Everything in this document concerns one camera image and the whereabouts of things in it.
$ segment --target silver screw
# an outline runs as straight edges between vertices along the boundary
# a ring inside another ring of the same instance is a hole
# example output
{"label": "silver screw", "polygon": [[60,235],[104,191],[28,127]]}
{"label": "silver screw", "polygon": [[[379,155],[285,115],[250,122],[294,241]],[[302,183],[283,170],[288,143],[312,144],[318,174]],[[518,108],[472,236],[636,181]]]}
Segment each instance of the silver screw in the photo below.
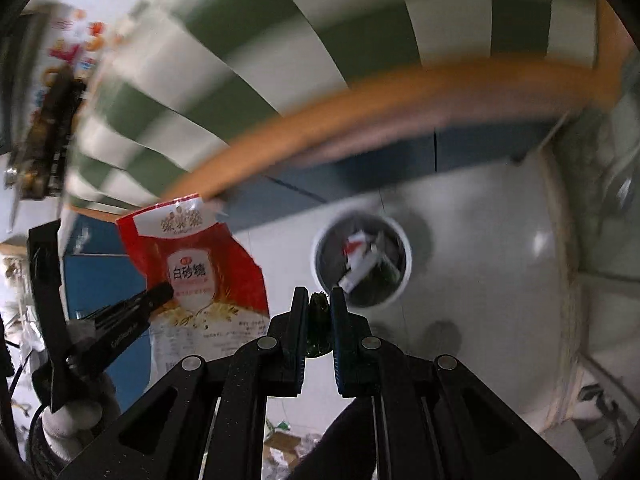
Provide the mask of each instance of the silver screw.
{"label": "silver screw", "polygon": [[200,368],[201,364],[202,364],[202,360],[199,357],[196,357],[195,355],[190,355],[189,357],[185,357],[182,360],[182,369],[188,372],[193,372],[194,370],[197,370],[198,368]]}
{"label": "silver screw", "polygon": [[438,366],[443,370],[453,370],[458,366],[458,361],[451,355],[441,355],[438,357]]}
{"label": "silver screw", "polygon": [[278,340],[270,335],[266,335],[258,339],[258,348],[260,350],[271,350],[278,344]]}
{"label": "silver screw", "polygon": [[382,346],[382,341],[373,335],[364,338],[361,343],[367,350],[377,350]]}

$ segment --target green and white checkered cloth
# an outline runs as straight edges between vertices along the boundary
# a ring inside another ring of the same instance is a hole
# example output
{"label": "green and white checkered cloth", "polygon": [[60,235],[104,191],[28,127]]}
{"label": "green and white checkered cloth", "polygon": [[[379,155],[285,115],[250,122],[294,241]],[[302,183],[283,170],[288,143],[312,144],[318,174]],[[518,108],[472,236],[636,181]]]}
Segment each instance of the green and white checkered cloth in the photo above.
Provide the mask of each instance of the green and white checkered cloth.
{"label": "green and white checkered cloth", "polygon": [[592,66],[596,0],[140,0],[78,129],[66,190],[121,214],[227,142],[353,82],[452,55]]}

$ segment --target tile floor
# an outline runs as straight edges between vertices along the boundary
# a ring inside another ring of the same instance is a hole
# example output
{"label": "tile floor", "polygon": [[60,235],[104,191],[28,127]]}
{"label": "tile floor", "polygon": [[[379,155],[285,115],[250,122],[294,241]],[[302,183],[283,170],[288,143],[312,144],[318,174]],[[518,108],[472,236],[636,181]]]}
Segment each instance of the tile floor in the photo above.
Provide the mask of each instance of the tile floor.
{"label": "tile floor", "polygon": [[[559,275],[535,157],[429,176],[331,203],[239,233],[262,267],[271,315],[290,309],[295,286],[317,289],[310,253],[341,212],[395,218],[414,270],[397,304],[369,314],[373,330],[405,352],[456,354],[534,428],[546,417],[559,352]],[[348,404],[332,356],[306,361],[297,399],[270,399],[268,417],[323,432]]]}

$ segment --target round trash bin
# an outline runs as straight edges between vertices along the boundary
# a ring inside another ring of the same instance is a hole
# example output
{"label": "round trash bin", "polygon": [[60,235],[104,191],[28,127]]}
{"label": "round trash bin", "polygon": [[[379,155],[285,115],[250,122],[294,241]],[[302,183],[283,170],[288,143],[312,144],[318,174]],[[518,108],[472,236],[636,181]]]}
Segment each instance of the round trash bin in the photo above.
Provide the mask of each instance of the round trash bin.
{"label": "round trash bin", "polygon": [[358,231],[373,236],[380,231],[385,234],[392,249],[398,251],[396,267],[401,278],[396,283],[382,284],[363,280],[350,294],[345,294],[347,306],[351,310],[383,308],[402,294],[411,275],[412,264],[409,238],[398,222],[391,218],[363,211],[349,211],[338,216],[316,235],[311,251],[311,273],[318,287],[328,294],[348,271],[343,247],[347,238]]}

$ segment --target red plastic bag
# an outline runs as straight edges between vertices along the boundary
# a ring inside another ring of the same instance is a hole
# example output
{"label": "red plastic bag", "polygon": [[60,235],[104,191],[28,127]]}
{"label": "red plastic bag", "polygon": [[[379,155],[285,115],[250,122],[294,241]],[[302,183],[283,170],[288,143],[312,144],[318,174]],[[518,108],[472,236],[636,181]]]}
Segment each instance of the red plastic bag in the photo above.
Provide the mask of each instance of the red plastic bag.
{"label": "red plastic bag", "polygon": [[224,357],[265,332],[262,271],[198,195],[147,207],[116,224],[147,288],[164,281],[174,288],[174,299],[152,322],[152,382],[187,355]]}

